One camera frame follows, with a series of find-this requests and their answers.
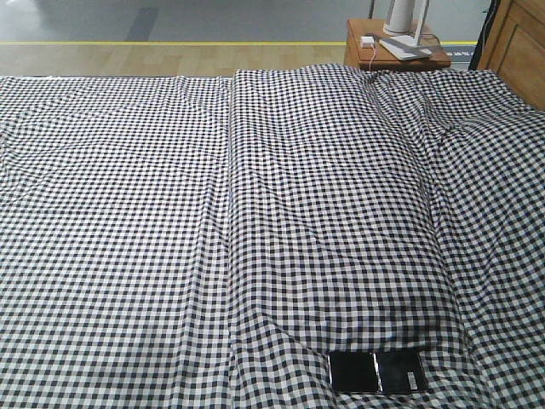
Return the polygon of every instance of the white device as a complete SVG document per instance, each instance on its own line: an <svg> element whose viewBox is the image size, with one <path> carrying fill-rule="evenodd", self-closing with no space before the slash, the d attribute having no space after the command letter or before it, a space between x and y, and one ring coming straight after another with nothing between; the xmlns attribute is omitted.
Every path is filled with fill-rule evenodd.
<svg viewBox="0 0 545 409"><path fill-rule="evenodd" d="M384 32L389 36L408 34L414 8L415 0L392 0L384 23Z"/></svg>
<svg viewBox="0 0 545 409"><path fill-rule="evenodd" d="M375 39L371 36L362 36L359 38L359 47L362 49L372 49L375 47Z"/></svg>
<svg viewBox="0 0 545 409"><path fill-rule="evenodd" d="M415 0L392 0L390 9L384 24L384 32L396 37L383 38L380 41L382 47L392 53L398 60L416 60L428 58L433 51L428 47L422 47L422 30L426 21L429 0L422 0L422 8L418 16L415 36L399 35L407 33L412 25L412 12Z"/></svg>

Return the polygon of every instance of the wooden nightstand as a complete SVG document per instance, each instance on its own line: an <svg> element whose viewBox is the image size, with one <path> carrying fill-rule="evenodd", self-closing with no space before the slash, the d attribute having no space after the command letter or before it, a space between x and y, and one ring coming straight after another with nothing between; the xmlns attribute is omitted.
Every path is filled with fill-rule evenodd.
<svg viewBox="0 0 545 409"><path fill-rule="evenodd" d="M362 36L388 37L382 31L384 20L350 19L347 23L347 47L344 54L344 63L362 70L369 70L369 63L373 56L373 49L359 47L359 38ZM384 47L376 42L376 57L371 65L371 71L432 71L450 66L450 59L441 48L436 38L425 37L422 44L433 50L433 54L423 60L400 61L391 55Z"/></svg>

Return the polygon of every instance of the wooden furniture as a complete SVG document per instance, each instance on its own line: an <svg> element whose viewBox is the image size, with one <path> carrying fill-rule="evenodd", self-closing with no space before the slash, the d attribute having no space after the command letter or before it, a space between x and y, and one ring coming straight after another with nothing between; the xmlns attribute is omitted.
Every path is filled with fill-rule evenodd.
<svg viewBox="0 0 545 409"><path fill-rule="evenodd" d="M545 2L503 0L480 59L527 103L545 110Z"/></svg>
<svg viewBox="0 0 545 409"><path fill-rule="evenodd" d="M371 67L370 61L373 49L359 47L361 36L374 36L375 38L388 37L382 31L384 20L351 19L347 23L347 47L345 48L344 63L347 66L355 66L362 70L394 70L394 71L432 71L450 66L450 59L441 48L436 37L426 36L422 44L429 46L433 54L426 59L400 61L384 49L376 40L376 57Z"/></svg>

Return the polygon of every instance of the white power adapter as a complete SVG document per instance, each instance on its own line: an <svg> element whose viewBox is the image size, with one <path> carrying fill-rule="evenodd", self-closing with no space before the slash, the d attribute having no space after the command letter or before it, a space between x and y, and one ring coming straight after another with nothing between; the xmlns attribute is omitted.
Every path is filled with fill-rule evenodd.
<svg viewBox="0 0 545 409"><path fill-rule="evenodd" d="M359 47L362 49L372 49L375 47L375 39L372 36L362 36L359 38Z"/></svg>

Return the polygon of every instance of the duvet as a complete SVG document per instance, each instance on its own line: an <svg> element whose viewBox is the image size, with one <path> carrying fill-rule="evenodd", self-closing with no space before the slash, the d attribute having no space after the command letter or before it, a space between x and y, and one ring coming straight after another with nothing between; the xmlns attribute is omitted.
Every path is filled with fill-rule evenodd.
<svg viewBox="0 0 545 409"><path fill-rule="evenodd" d="M0 98L3 406L545 406L545 113L492 72ZM331 388L406 349L426 391Z"/></svg>

